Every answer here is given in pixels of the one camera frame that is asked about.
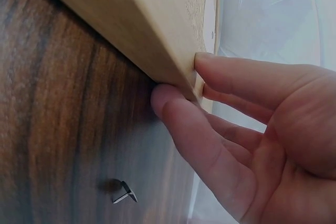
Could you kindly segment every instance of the walnut wood surface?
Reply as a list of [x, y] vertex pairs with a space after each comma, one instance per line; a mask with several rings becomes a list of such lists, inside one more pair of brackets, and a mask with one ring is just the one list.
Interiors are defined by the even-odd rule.
[[186, 223], [153, 81], [58, 0], [0, 0], [0, 25], [0, 223]]

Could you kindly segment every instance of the fingernail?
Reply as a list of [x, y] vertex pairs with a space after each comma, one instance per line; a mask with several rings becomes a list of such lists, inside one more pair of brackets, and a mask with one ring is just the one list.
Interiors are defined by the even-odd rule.
[[208, 60], [213, 58], [214, 55], [207, 52], [198, 52], [195, 57], [196, 60]]

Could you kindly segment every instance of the white plastic sheet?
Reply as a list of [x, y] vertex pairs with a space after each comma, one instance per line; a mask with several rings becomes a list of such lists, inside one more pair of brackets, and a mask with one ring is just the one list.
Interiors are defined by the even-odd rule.
[[[336, 70], [336, 0], [222, 0], [219, 54]], [[223, 104], [214, 112], [263, 132], [265, 125]], [[190, 223], [236, 223], [197, 176]]]

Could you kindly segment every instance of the wood grain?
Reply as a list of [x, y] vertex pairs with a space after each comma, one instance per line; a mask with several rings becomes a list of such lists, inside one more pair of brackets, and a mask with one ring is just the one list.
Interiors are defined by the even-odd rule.
[[183, 0], [62, 0], [156, 82], [181, 88], [190, 100], [198, 51]]
[[[0, 0], [0, 223], [186, 223], [154, 82], [58, 0]], [[113, 179], [139, 203], [110, 201]]]

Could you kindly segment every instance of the light wood trim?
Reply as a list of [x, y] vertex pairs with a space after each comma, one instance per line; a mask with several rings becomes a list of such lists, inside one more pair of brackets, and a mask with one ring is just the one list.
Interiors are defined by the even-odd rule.
[[178, 86], [190, 100], [201, 96], [183, 0], [62, 1], [153, 80]]

